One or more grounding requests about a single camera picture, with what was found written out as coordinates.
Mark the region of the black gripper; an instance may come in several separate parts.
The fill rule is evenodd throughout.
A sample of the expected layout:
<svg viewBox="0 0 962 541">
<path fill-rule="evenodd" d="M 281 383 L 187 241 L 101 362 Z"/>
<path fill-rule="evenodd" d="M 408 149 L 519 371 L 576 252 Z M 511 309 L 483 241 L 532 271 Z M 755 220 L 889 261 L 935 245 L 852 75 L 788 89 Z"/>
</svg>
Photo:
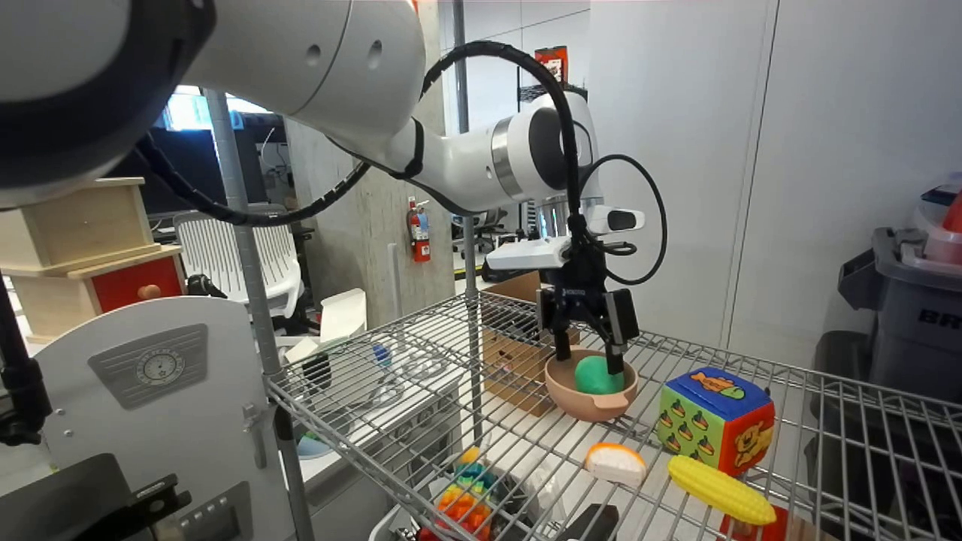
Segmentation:
<svg viewBox="0 0 962 541">
<path fill-rule="evenodd" d="M 546 271 L 541 289 L 541 326 L 555 343 L 555 362 L 570 357 L 567 329 L 589 326 L 605 341 L 608 374 L 625 371 L 625 343 L 637 337 L 637 316 L 628 289 L 608 289 L 608 248 L 598 237 L 576 237 L 565 266 Z"/>
</svg>

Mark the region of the white robot base panel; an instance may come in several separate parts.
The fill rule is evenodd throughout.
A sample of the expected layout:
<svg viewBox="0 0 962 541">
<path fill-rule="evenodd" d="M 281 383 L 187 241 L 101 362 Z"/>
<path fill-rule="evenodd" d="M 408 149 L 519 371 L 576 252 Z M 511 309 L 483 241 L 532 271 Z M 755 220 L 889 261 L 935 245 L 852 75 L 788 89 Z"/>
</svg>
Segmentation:
<svg viewBox="0 0 962 541">
<path fill-rule="evenodd" d="M 188 496 L 187 541 L 290 541 L 250 313 L 218 299 L 142 301 L 35 351 L 58 465 L 111 453 L 131 488 L 166 475 Z"/>
</svg>

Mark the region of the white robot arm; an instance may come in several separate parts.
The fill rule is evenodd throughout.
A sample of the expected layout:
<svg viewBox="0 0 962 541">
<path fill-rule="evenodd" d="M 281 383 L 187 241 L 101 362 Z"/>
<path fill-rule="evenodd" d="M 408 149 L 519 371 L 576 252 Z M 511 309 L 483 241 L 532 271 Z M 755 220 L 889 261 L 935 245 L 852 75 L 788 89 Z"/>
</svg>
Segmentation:
<svg viewBox="0 0 962 541">
<path fill-rule="evenodd" d="M 543 97 L 476 132 L 416 116 L 439 75 L 496 56 Z M 0 0 L 0 199 L 72 193 L 139 149 L 182 85 L 285 114 L 454 209 L 562 194 L 567 241 L 552 266 L 551 329 L 589 326 L 610 371 L 637 319 L 608 287 L 605 241 L 584 206 L 586 99 L 504 41 L 432 61 L 412 0 Z"/>
</svg>

